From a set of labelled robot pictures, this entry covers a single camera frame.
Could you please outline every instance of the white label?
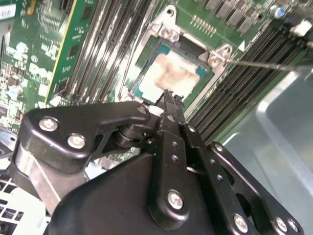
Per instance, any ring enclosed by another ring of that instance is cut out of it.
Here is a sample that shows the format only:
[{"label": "white label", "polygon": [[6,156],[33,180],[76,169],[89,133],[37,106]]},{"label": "white label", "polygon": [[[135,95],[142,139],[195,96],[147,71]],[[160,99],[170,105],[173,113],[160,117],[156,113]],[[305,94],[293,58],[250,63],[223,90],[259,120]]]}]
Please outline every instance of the white label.
[{"label": "white label", "polygon": [[0,6],[0,20],[14,17],[15,10],[16,10],[15,4]]},{"label": "white label", "polygon": [[45,105],[45,103],[43,103],[43,102],[41,102],[41,101],[38,101],[38,107],[39,107],[40,109],[45,109],[45,108],[46,108],[46,105]]},{"label": "white label", "polygon": [[47,78],[49,81],[52,79],[52,72],[45,70],[44,68],[39,68],[37,65],[30,63],[29,70],[33,75],[39,75],[41,78]]},{"label": "white label", "polygon": [[40,84],[39,89],[38,89],[38,95],[46,97],[48,93],[48,86],[45,84]]},{"label": "white label", "polygon": [[28,84],[28,80],[23,78],[23,80],[22,80],[22,87],[27,87],[27,84]]},{"label": "white label", "polygon": [[52,100],[50,100],[50,104],[54,107],[58,106],[60,102],[61,102],[61,97],[59,95],[57,95]]},{"label": "white label", "polygon": [[243,40],[243,42],[239,45],[238,49],[241,50],[242,52],[245,51],[245,41]]}]

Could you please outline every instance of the screw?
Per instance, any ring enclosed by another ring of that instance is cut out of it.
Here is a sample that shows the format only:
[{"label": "screw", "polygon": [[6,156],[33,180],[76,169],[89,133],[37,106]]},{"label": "screw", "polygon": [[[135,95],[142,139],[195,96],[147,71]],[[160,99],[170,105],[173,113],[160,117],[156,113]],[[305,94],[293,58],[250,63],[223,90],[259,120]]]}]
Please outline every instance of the screw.
[{"label": "screw", "polygon": [[170,203],[170,205],[174,209],[179,210],[182,208],[183,201],[182,201],[181,196],[178,193],[176,193],[174,191],[169,192],[167,195],[167,199],[168,199],[168,202]]},{"label": "screw", "polygon": [[178,147],[178,143],[175,142],[175,141],[173,141],[173,142],[172,142],[172,146],[173,146],[174,148],[177,148],[177,147]]},{"label": "screw", "polygon": [[248,225],[246,224],[245,220],[241,217],[241,215],[235,214],[234,215],[234,222],[235,222],[237,228],[241,232],[243,232],[243,233],[248,232]]},{"label": "screw", "polygon": [[77,149],[83,148],[86,144],[84,137],[75,133],[68,137],[67,143],[69,146]]},{"label": "screw", "polygon": [[177,42],[177,41],[179,40],[178,34],[175,34],[175,35],[173,36],[173,40],[174,40],[175,42]]},{"label": "screw", "polygon": [[191,132],[196,132],[196,129],[195,129],[193,126],[191,126],[191,125],[189,125],[189,130],[190,130]]},{"label": "screw", "polygon": [[172,161],[174,161],[175,163],[177,163],[179,161],[179,159],[176,155],[172,155],[171,158],[172,158]]},{"label": "screw", "polygon": [[39,127],[44,131],[55,131],[58,128],[58,123],[51,118],[41,119]]},{"label": "screw", "polygon": [[168,115],[167,118],[168,118],[170,121],[172,121],[172,122],[175,121],[175,118],[174,118],[172,115]]},{"label": "screw", "polygon": [[147,113],[146,109],[145,109],[144,107],[142,107],[142,106],[138,107],[137,109],[138,109],[138,111],[141,112],[142,114],[146,114],[146,113]]},{"label": "screw", "polygon": [[168,38],[171,38],[173,36],[173,31],[165,28],[162,30],[161,34],[162,34],[163,38],[168,39]]},{"label": "screw", "polygon": [[216,149],[219,151],[219,152],[222,152],[223,151],[223,148],[222,148],[222,146],[220,146],[219,144],[215,144],[215,147],[216,147]]},{"label": "screw", "polygon": [[147,140],[147,142],[148,142],[148,144],[151,144],[151,143],[153,143],[154,140],[155,140],[155,138],[149,137],[148,140]]},{"label": "screw", "polygon": [[298,227],[296,226],[296,224],[291,219],[288,219],[287,221],[288,221],[290,227],[292,227],[293,230],[295,230],[296,232],[299,232]]},{"label": "screw", "polygon": [[209,65],[212,67],[212,68],[216,68],[218,65],[220,65],[221,61],[216,58],[216,57],[213,57],[209,60]]},{"label": "screw", "polygon": [[227,56],[230,53],[230,48],[229,47],[225,47],[223,50],[223,57]]},{"label": "screw", "polygon": [[287,231],[288,231],[285,222],[284,222],[281,218],[277,217],[277,218],[276,218],[276,223],[277,223],[278,227],[279,227],[283,232],[287,232]]}]

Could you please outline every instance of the mounting hole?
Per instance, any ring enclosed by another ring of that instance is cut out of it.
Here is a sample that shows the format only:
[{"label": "mounting hole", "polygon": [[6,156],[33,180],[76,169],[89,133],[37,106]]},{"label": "mounting hole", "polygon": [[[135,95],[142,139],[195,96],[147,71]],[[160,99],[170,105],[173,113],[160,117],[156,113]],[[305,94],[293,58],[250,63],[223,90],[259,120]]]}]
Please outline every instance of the mounting hole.
[{"label": "mounting hole", "polygon": [[174,161],[175,163],[178,162],[178,157],[176,155],[172,155],[171,158],[172,158],[172,161]]},{"label": "mounting hole", "polygon": [[166,11],[166,14],[168,14],[169,16],[173,16],[174,15],[174,11],[172,9],[168,9]]},{"label": "mounting hole", "polygon": [[172,142],[172,146],[173,146],[174,148],[177,148],[177,147],[178,147],[178,143],[176,143],[175,141],[173,141],[173,142]]},{"label": "mounting hole", "polygon": [[222,175],[217,175],[217,179],[218,179],[220,182],[223,182],[223,181],[224,181]]},{"label": "mounting hole", "polygon": [[224,51],[223,51],[223,57],[227,56],[230,53],[230,48],[229,47],[225,47]]},{"label": "mounting hole", "polygon": [[262,13],[258,14],[258,21],[262,20],[264,18],[264,15]]},{"label": "mounting hole", "polygon": [[153,137],[148,137],[147,143],[148,143],[148,144],[151,144],[154,140],[155,140],[155,138],[153,138]]}]

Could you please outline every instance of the black connector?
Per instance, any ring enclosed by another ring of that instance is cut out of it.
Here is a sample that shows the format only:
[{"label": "black connector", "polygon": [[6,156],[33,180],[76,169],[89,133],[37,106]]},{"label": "black connector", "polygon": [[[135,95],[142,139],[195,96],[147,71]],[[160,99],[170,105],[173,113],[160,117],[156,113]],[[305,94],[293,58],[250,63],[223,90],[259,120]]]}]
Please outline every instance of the black connector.
[{"label": "black connector", "polygon": [[73,2],[73,0],[61,0],[59,10],[63,10],[65,13],[69,14],[72,9]]}]

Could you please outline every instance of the capacitor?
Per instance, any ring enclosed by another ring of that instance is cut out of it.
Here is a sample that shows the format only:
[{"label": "capacitor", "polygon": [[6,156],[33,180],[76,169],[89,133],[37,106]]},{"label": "capacitor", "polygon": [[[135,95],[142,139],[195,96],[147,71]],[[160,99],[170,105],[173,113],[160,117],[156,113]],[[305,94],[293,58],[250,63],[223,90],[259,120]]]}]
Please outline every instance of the capacitor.
[{"label": "capacitor", "polygon": [[285,10],[278,5],[271,6],[269,9],[269,14],[275,19],[282,18],[285,15]]}]

